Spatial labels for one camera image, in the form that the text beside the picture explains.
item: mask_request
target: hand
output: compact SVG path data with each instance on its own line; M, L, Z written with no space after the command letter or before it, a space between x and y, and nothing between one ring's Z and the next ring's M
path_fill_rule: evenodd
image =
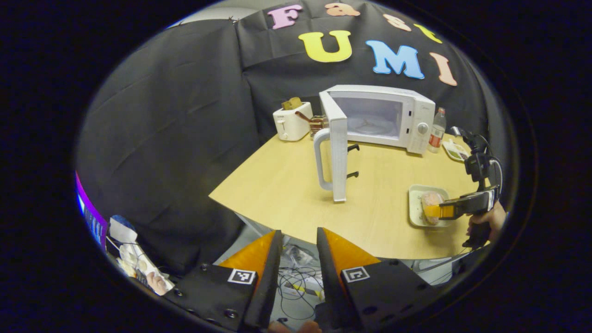
M289 328L277 321L269 323L267 330L269 333L292 333ZM322 330L318 327L316 322L307 321L302 325L297 333L322 333Z
M496 201L496 203L493 205L493 209L489 212L471 216L469 219L469 228L466 230L466 235L468 236L471 234L473 224L479 225L481 223L488 222L489 226L491 227L489 241L495 242L500 235L501 227L504 226L506 215L507 213L504 210L504 207L501 206L499 201Z
M162 276L158 275L155 277L154 272L150 272L150 274L148 274L148 276L146 277L146 280L148 280L148 285L158 295L162 296L166 294L166 292L168 291L166 289L166 283Z

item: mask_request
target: microwave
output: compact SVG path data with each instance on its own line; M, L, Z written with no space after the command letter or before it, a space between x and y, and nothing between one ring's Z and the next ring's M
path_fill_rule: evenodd
M319 92L327 128L314 135L318 181L346 201L348 140L405 148L422 155L427 148L436 104L415 91L370 85L336 85ZM330 141L331 181L323 177L321 142Z

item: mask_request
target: plastic bottle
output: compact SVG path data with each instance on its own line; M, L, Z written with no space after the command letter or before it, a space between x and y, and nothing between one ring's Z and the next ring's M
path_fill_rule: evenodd
M429 145L427 146L428 150L437 153L440 149L440 144L442 143L442 137L444 136L444 132L446 131L446 110L444 108L439 107L436 116L434 117L434 122L432 124L432 134L430 135Z

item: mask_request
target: tabletop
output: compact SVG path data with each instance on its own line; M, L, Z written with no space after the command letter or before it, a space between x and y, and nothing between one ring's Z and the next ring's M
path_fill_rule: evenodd
M445 134L469 147L461 137ZM408 190L413 184L445 189L450 198L477 190L443 147L422 155L371 143L357 143L348 154L344 203L334 203L333 193L318 184L313 141L306 135L287 142L277 135L267 141L230 174L210 198L232 211L271 229L315 244L317 227L325 227L375 257L398 259L443 258L464 248L468 216L446 228L421 228L409 218Z

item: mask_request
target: floor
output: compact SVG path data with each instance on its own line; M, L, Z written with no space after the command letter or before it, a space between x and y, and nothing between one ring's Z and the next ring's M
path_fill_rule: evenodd
M259 235L254 229L249 227L243 228L241 234L236 239L234 244L229 247L228 250L216 262L214 262L214 264L221 263L228 257L235 254L238 250L244 248L246 245L249 245L258 238ZM320 274L320 272L314 271L320 270L318 250L316 245L304 242L300 239L284 236L284 249L294 249L293 246L297 246L295 249L300 248L306 253L312 254L312 259L305 264L307 268L303 268L301 270L302 272L309 274L303 273L304 275L302 275L293 269L280 271L281 276L278 276L278 284L281 283L284 285L284 287L281 290L278 288L278 292L276 293L274 308L271 313L271 320L277 321L279 318L287 318L287 321L284 322L284 325L294 331L297 331L304 322L314 319L314 307L323 301L316 295L308 293L303 294L301 292L297 292L296 290L285 287L286 282L288 281L293 286L296 286L296 288L304 287L304 283L308 283L306 285L306 289L321 290L319 283L322 284L322 280L320 276L316 275ZM457 256L455 259L457 260L463 256L464 255ZM435 285L444 283L450 279L452 275L452 262L450 262L450 260L451 258L441 258L435 260L401 260L401 262L403 262L406 266L411 267L414 271L419 272L417 275L420 276L424 281L431 285ZM430 267L438 264L441 265L429 269ZM295 262L293 262L293 260L290 259L288 255L282 254L280 267L293 268L295 267ZM314 277L311 277L310 275L317 277L319 283L316 283ZM303 277L305 276L308 277L308 279L304 280L303 282Z

